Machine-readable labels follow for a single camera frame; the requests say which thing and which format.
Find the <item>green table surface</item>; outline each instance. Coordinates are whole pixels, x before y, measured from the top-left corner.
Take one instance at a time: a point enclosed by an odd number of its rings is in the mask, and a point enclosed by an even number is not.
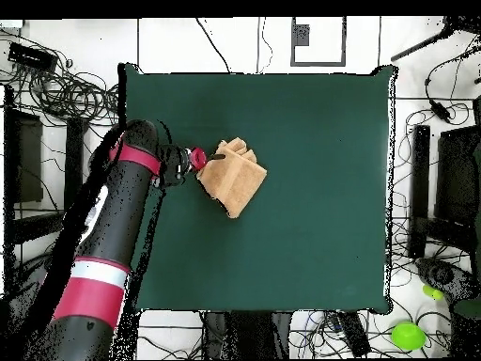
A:
[[[238,219],[190,176],[168,191],[137,306],[387,312],[383,292],[389,81],[346,74],[140,74],[127,119],[215,151],[240,137],[268,170]],[[151,213],[152,189],[132,263]]]

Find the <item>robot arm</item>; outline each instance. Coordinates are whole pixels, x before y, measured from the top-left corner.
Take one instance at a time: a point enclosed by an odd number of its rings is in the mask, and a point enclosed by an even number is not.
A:
[[[155,126],[143,120],[130,122],[121,141],[110,152],[117,163],[87,217],[69,282],[30,358],[108,359],[149,187],[177,185],[207,162],[202,149],[160,145]]]

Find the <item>white band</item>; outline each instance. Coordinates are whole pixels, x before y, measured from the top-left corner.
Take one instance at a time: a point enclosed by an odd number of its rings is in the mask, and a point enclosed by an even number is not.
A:
[[[71,277],[88,278],[124,289],[127,273],[117,267],[97,261],[79,260],[71,269]]]

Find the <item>tan cloth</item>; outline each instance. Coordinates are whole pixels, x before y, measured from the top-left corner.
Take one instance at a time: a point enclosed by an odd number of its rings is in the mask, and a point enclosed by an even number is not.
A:
[[[218,199],[230,218],[239,217],[242,210],[264,181],[267,170],[257,164],[254,152],[240,138],[229,143],[221,141],[216,154],[224,159],[208,161],[197,173],[209,195]]]

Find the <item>green ball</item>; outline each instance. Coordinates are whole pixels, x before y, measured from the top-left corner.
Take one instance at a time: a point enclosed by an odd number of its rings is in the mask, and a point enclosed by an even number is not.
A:
[[[433,298],[434,300],[441,300],[443,298],[442,292],[440,290],[435,290],[431,288],[429,285],[425,285],[423,287],[423,292]]]
[[[391,333],[391,340],[402,350],[421,349],[426,342],[426,334],[413,322],[400,322]]]

